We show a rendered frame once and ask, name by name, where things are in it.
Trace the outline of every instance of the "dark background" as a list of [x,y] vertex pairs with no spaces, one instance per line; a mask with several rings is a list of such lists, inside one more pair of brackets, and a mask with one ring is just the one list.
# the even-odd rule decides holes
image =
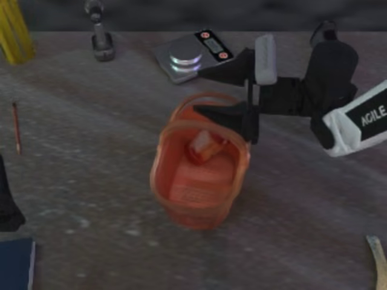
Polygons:
[[[20,0],[33,31],[82,31],[83,0]],[[385,0],[105,0],[115,31],[306,31],[333,19],[345,31],[387,30]]]

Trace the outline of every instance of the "black label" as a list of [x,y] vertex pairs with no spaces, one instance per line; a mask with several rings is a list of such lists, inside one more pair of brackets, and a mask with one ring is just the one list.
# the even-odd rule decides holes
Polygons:
[[231,51],[209,29],[195,33],[197,39],[204,45],[209,53],[218,61],[225,62],[233,58]]
[[387,89],[347,112],[346,115],[362,131],[362,141],[387,131]]

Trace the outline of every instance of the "red button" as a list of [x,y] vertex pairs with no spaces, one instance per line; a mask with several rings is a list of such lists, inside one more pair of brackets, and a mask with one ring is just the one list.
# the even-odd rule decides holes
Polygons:
[[202,32],[202,33],[200,34],[200,36],[201,36],[202,38],[209,38],[209,37],[210,37],[210,34],[209,34],[208,32]]
[[226,58],[229,57],[229,55],[228,55],[227,53],[219,53],[219,57],[220,57],[221,59],[226,59]]

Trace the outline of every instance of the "bone-shaped object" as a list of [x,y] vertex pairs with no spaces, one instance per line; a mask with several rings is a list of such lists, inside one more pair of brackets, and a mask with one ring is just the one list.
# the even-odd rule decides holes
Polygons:
[[366,238],[369,247],[371,248],[372,254],[374,255],[376,264],[376,290],[387,290],[387,260],[382,248],[382,244],[380,243],[379,238],[376,236],[367,236]]

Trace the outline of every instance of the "metal plate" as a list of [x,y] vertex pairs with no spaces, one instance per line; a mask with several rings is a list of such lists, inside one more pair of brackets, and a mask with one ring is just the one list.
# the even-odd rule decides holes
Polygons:
[[161,68],[176,84],[195,78],[199,69],[216,66],[233,58],[232,53],[210,30],[166,42],[154,48],[153,53]]

